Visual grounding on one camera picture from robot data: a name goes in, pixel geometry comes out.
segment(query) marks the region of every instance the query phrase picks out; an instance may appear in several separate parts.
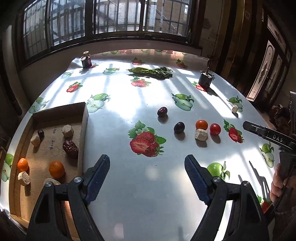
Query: blue gripper pad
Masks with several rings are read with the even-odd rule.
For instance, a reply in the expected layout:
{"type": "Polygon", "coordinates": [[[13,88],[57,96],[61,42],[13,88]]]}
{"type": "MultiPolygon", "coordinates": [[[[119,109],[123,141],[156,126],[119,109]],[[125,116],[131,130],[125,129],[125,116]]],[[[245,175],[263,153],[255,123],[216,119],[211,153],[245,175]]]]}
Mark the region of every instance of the blue gripper pad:
{"type": "Polygon", "coordinates": [[[103,161],[100,163],[99,167],[96,169],[94,175],[92,176],[92,179],[90,180],[87,186],[87,195],[84,199],[87,205],[89,205],[90,202],[96,200],[99,194],[99,191],[103,185],[103,182],[107,176],[109,168],[110,168],[110,159],[107,155],[105,155],[103,161]]]}
{"type": "Polygon", "coordinates": [[[198,198],[201,201],[205,202],[206,205],[209,205],[211,199],[208,195],[207,184],[205,183],[196,166],[188,156],[185,158],[184,165],[198,198]]]}

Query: white small object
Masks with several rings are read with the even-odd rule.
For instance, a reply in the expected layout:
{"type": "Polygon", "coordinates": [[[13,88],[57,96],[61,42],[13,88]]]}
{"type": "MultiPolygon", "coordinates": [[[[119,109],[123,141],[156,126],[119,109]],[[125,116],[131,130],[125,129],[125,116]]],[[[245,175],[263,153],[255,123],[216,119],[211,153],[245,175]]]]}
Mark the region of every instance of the white small object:
{"type": "Polygon", "coordinates": [[[238,109],[237,105],[234,104],[234,105],[232,106],[232,109],[231,109],[232,113],[235,114],[235,113],[237,112],[237,109],[238,109]]]}
{"type": "Polygon", "coordinates": [[[194,138],[199,141],[205,141],[207,139],[207,131],[203,129],[197,129],[195,131],[194,138]]]}
{"type": "Polygon", "coordinates": [[[63,133],[64,137],[68,138],[68,137],[73,136],[74,130],[73,130],[72,126],[65,125],[62,128],[62,133],[63,133]]]}
{"type": "Polygon", "coordinates": [[[26,186],[26,185],[30,184],[30,182],[31,182],[30,177],[29,177],[28,173],[26,173],[26,172],[20,172],[17,176],[17,179],[22,186],[26,186]]]}
{"type": "Polygon", "coordinates": [[[38,135],[35,135],[31,138],[31,143],[34,147],[37,147],[40,145],[40,137],[38,135]]]}
{"type": "Polygon", "coordinates": [[[47,182],[52,182],[52,183],[55,184],[55,185],[61,185],[60,182],[58,182],[57,180],[52,179],[52,178],[47,178],[47,179],[45,179],[44,182],[43,182],[43,185],[45,185],[45,183],[47,183],[47,182]]]}

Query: orange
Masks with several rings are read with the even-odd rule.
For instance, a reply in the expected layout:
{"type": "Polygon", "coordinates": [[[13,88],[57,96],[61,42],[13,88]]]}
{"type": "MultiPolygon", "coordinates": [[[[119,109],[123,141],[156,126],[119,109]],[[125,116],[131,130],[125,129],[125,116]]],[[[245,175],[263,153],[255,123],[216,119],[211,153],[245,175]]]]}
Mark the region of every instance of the orange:
{"type": "Polygon", "coordinates": [[[208,124],[205,120],[198,120],[196,123],[195,123],[195,127],[196,129],[203,129],[203,130],[206,130],[207,127],[208,127],[208,124]]]}
{"type": "Polygon", "coordinates": [[[54,179],[59,179],[65,174],[64,165],[59,161],[53,161],[49,165],[49,173],[54,179]]]}
{"type": "Polygon", "coordinates": [[[26,158],[21,158],[17,163],[17,168],[20,172],[26,172],[29,168],[29,164],[26,158]]]}

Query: metal screw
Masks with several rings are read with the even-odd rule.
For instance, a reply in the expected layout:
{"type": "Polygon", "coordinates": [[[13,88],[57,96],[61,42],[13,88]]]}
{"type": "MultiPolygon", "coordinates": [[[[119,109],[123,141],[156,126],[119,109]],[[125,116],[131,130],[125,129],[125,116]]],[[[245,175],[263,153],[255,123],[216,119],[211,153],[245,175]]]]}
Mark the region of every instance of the metal screw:
{"type": "Polygon", "coordinates": [[[51,185],[52,185],[52,182],[46,182],[46,183],[45,183],[45,186],[46,186],[47,188],[49,188],[51,185]]]}
{"type": "Polygon", "coordinates": [[[248,187],[250,185],[250,183],[248,181],[243,181],[242,182],[246,187],[248,187]]]}
{"type": "Polygon", "coordinates": [[[220,182],[222,179],[220,177],[213,177],[214,182],[218,183],[220,182]]]}
{"type": "Polygon", "coordinates": [[[81,180],[82,180],[81,177],[75,177],[75,178],[74,178],[74,182],[75,182],[75,183],[79,183],[79,182],[81,182],[81,180]]]}

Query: wire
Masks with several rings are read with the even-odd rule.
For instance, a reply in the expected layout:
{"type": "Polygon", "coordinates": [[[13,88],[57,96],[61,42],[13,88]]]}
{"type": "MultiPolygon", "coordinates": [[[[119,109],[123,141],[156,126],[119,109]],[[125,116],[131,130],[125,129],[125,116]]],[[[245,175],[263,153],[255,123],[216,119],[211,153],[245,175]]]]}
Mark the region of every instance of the wire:
{"type": "Polygon", "coordinates": [[[207,57],[209,58],[209,61],[207,63],[207,66],[211,69],[212,66],[212,61],[213,61],[213,56],[215,55],[215,47],[216,47],[216,41],[218,38],[218,33],[219,33],[219,28],[220,28],[220,22],[221,22],[221,17],[222,17],[222,10],[223,10],[223,0],[222,0],[222,6],[221,6],[221,13],[220,13],[220,19],[219,19],[219,25],[218,25],[218,30],[217,30],[217,34],[216,34],[216,39],[215,39],[215,43],[214,43],[214,48],[213,48],[213,52],[211,55],[207,55],[207,57]]]}

